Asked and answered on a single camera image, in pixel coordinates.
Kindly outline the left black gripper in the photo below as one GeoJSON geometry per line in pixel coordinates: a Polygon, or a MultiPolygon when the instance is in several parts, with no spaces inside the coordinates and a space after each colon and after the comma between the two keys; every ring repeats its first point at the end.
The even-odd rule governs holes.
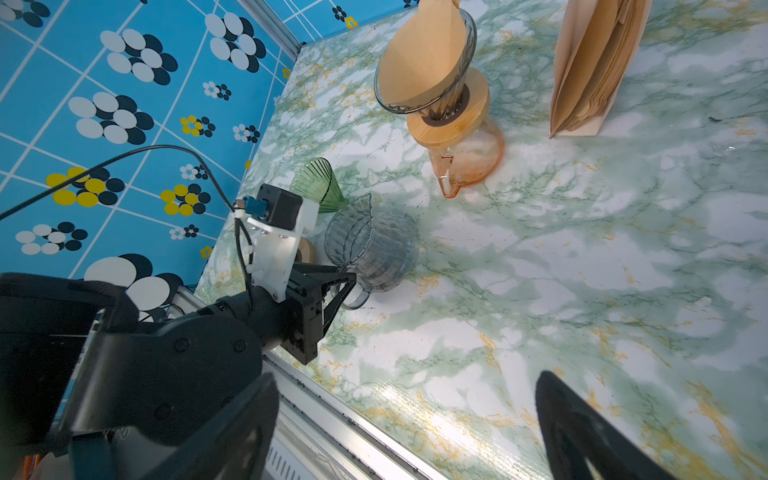
{"type": "Polygon", "coordinates": [[[281,347],[302,365],[315,360],[318,343],[356,283],[357,275],[346,268],[295,263],[286,291],[289,333],[281,347]]]}

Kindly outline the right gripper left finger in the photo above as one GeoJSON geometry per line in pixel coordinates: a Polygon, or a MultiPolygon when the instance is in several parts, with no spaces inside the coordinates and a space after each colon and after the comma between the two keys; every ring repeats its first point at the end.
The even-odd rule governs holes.
{"type": "Polygon", "coordinates": [[[146,479],[258,479],[279,412],[272,374],[259,376],[146,479]]]}

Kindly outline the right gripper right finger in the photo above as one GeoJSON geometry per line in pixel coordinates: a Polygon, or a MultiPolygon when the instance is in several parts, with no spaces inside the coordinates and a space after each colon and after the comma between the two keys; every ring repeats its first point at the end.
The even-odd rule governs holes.
{"type": "Polygon", "coordinates": [[[535,403],[548,464],[555,479],[671,479],[551,371],[543,371],[535,403]]]}

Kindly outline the grey glass pitcher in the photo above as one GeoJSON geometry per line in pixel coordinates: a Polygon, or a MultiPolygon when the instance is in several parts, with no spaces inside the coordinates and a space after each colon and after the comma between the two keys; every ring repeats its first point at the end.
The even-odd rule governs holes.
{"type": "Polygon", "coordinates": [[[396,288],[415,264],[418,240],[413,217],[370,193],[336,212],[324,234],[324,251],[333,265],[356,275],[361,289],[342,307],[357,310],[373,293],[396,288]]]}

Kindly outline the green glass dripper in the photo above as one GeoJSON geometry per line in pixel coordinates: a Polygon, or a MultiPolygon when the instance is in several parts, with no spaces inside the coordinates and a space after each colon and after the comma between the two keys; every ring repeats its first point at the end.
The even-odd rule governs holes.
{"type": "Polygon", "coordinates": [[[289,190],[316,202],[320,214],[337,212],[348,205],[333,168],[324,157],[307,162],[295,175],[289,190]]]}

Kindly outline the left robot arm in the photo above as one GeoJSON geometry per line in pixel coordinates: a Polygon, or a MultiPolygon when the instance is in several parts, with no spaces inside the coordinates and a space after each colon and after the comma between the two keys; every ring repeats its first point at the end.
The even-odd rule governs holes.
{"type": "Polygon", "coordinates": [[[298,263],[286,297],[254,287],[175,319],[143,323],[127,291],[102,281],[1,277],[1,447],[53,451],[81,433],[134,427],[177,446],[284,346],[301,362],[356,283],[298,263]]]}

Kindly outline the orange coffee filter box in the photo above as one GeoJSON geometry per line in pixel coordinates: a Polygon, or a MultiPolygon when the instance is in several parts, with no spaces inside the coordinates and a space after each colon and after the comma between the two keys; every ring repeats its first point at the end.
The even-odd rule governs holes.
{"type": "Polygon", "coordinates": [[[652,3],[567,3],[554,58],[549,135],[595,136],[639,46],[652,3]]]}

